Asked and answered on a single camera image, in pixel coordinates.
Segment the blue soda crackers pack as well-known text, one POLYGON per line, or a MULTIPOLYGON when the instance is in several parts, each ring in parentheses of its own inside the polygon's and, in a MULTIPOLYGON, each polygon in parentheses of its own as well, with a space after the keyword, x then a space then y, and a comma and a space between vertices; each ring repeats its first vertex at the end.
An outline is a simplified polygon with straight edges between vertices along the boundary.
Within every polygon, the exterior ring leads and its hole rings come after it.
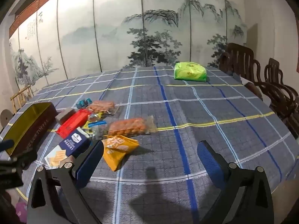
POLYGON ((57 168, 67 157, 78 157, 91 143, 91 137, 80 127, 71 132, 46 157, 45 162, 50 168, 57 168))

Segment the grey brown snack bar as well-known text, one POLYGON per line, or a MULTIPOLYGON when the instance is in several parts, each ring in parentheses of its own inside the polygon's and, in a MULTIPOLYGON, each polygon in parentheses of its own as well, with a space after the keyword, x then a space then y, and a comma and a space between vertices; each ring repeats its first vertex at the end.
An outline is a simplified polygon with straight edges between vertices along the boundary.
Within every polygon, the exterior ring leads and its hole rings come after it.
POLYGON ((62 111, 59 111, 58 114, 55 116, 56 122, 60 125, 64 124, 66 120, 68 120, 71 116, 76 113, 76 110, 68 107, 62 111))

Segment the red snack package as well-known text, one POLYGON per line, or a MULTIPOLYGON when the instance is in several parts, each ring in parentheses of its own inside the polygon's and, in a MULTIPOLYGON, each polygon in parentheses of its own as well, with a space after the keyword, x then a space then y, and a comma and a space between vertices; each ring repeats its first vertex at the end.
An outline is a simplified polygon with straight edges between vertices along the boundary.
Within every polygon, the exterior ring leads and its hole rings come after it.
POLYGON ((76 128, 82 127, 87 122, 88 116, 91 113, 92 111, 88 109, 80 109, 58 128, 57 134, 63 139, 66 138, 76 128))

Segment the orange yellow snack packet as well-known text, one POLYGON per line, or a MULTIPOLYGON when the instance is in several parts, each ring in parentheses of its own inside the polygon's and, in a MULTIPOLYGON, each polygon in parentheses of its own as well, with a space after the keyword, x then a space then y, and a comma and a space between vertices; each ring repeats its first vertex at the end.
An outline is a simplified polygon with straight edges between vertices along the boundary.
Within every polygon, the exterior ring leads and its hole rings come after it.
POLYGON ((139 142, 137 140, 116 135, 102 140, 104 146, 103 158, 112 171, 116 171, 125 157, 125 155, 132 153, 139 142))

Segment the small bag blue clip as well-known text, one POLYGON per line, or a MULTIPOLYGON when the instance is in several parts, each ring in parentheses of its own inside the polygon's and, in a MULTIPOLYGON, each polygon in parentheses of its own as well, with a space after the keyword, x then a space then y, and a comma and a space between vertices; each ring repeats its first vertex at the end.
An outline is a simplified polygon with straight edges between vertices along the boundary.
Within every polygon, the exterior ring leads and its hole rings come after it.
POLYGON ((107 133, 107 122, 104 120, 91 122, 88 124, 88 128, 92 132, 93 140, 102 140, 107 133))

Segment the blue candy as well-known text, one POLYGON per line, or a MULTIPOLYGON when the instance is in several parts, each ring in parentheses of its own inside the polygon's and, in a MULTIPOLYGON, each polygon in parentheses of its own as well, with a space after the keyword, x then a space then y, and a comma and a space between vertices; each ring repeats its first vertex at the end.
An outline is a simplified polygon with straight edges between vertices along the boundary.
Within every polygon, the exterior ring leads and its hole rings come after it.
POLYGON ((92 104, 92 100, 90 98, 87 98, 86 100, 80 100, 76 103, 76 107, 78 109, 87 108, 89 105, 92 104))

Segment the yellow cake packet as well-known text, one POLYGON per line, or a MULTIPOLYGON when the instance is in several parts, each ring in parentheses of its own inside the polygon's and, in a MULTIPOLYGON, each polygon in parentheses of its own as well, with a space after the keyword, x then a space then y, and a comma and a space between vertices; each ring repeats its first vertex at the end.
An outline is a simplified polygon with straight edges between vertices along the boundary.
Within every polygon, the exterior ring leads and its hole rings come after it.
POLYGON ((96 125, 103 124, 104 121, 101 118, 102 118, 102 113, 101 112, 90 114, 88 116, 88 120, 86 121, 84 126, 82 126, 82 128, 86 130, 86 129, 92 128, 96 125))

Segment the clear bag fried snacks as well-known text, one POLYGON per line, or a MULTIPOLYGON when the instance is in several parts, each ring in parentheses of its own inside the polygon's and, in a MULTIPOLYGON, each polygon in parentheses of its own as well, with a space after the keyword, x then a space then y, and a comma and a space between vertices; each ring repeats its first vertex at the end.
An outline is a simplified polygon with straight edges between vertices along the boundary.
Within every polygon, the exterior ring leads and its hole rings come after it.
POLYGON ((126 137, 148 135, 157 132, 154 117, 130 118, 114 121, 107 128, 108 136, 122 135, 126 137))

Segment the clear bag orange snacks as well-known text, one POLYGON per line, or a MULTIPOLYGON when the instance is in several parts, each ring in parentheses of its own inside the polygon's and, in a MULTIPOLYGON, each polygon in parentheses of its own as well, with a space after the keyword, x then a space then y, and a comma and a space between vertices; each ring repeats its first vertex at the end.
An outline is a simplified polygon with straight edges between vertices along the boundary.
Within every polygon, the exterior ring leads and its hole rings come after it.
POLYGON ((116 105, 113 101, 97 100, 93 101, 93 103, 90 104, 87 109, 94 113, 113 115, 118 111, 119 105, 116 105))

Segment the gold toffee tin box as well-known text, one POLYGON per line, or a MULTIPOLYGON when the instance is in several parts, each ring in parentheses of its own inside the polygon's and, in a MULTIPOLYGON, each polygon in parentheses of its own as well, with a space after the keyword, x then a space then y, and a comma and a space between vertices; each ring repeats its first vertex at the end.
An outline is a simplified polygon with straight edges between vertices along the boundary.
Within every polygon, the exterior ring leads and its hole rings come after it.
POLYGON ((6 150, 12 158, 37 147, 46 131, 55 121, 57 111, 53 103, 32 104, 16 120, 4 140, 13 140, 14 145, 6 150))

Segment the round stone millstone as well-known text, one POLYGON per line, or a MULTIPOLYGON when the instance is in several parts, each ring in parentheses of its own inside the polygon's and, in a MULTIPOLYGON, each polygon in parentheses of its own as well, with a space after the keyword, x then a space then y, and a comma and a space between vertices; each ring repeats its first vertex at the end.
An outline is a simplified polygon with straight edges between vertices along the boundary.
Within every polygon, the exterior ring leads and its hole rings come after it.
POLYGON ((1 126, 5 128, 5 126, 9 123, 13 116, 14 115, 10 110, 4 109, 0 114, 1 126))

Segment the blue plaid tablecloth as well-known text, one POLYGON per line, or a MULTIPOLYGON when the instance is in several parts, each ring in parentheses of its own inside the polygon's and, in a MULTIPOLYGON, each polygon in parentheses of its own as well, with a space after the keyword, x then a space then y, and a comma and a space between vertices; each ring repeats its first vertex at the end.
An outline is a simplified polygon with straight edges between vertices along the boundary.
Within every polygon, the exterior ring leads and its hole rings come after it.
POLYGON ((51 102, 57 110, 82 99, 118 106, 107 122, 154 118, 157 131, 112 171, 104 160, 81 193, 102 223, 198 223, 219 194, 197 155, 205 140, 228 162, 264 168, 270 188, 293 175, 298 143, 257 96, 217 69, 208 81, 175 80, 169 66, 97 72, 52 83, 20 109, 51 102))

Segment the painted landscape folding screen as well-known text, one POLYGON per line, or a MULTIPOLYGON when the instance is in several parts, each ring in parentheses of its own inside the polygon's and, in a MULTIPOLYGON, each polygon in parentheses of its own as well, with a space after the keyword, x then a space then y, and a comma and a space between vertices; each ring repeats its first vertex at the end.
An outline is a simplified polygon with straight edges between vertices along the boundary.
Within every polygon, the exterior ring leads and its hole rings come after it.
POLYGON ((197 62, 244 45, 244 0, 27 0, 9 29, 17 86, 197 62))

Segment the green tissue pack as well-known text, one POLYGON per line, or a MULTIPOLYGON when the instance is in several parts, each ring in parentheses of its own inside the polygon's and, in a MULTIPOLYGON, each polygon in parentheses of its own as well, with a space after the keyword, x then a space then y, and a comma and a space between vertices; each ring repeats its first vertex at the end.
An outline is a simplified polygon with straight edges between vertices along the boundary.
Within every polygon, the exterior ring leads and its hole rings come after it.
POLYGON ((198 63, 179 62, 174 67, 174 79, 206 82, 207 71, 198 63))

